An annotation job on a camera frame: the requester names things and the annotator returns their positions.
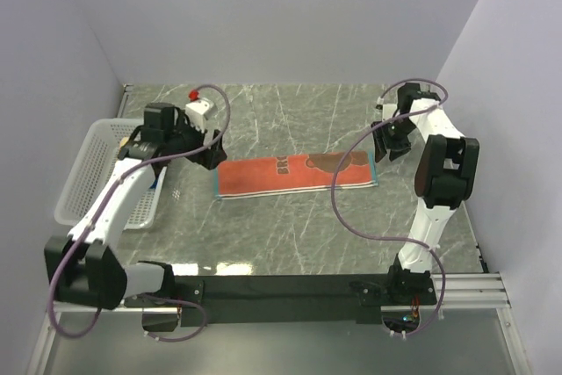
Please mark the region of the brown orange bear towel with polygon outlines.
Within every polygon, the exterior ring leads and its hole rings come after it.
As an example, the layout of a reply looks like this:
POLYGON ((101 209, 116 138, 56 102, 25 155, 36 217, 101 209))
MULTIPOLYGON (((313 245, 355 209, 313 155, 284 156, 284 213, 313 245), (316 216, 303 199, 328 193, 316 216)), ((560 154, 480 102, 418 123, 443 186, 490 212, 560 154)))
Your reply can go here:
POLYGON ((378 185, 373 153, 353 151, 225 161, 215 170, 214 193, 235 199, 327 191, 335 173, 337 189, 378 185))

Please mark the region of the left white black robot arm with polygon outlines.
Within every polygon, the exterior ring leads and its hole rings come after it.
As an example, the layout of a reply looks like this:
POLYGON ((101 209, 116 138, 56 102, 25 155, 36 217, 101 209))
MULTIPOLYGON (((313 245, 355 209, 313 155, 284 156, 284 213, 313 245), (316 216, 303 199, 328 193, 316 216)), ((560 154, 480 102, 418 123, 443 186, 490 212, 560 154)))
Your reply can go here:
POLYGON ((222 132, 205 143, 208 120, 217 107, 191 100, 184 108, 152 103, 143 121, 120 148, 112 175, 90 210, 64 237, 52 237, 44 249, 52 300, 112 310, 121 300, 145 293, 157 306, 177 294, 172 269, 165 263, 124 266, 114 250, 130 214, 170 161, 187 158, 206 169, 225 161, 222 132))

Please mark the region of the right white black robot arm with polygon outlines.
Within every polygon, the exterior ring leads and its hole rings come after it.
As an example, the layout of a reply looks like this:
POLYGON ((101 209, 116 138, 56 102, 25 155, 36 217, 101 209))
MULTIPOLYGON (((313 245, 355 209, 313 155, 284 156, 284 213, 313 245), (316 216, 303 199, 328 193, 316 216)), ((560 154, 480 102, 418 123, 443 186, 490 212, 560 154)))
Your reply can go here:
POLYGON ((415 79, 394 87, 395 106, 387 105, 382 97, 377 101, 381 120, 371 124, 374 159, 394 161, 409 153, 409 135, 414 131, 421 135, 424 148, 414 175, 418 198, 414 220, 407 241, 389 268, 386 294, 397 304, 410 299, 434 304, 432 254, 450 218, 472 194, 479 142, 457 130, 443 110, 447 98, 443 87, 437 94, 424 90, 415 79))

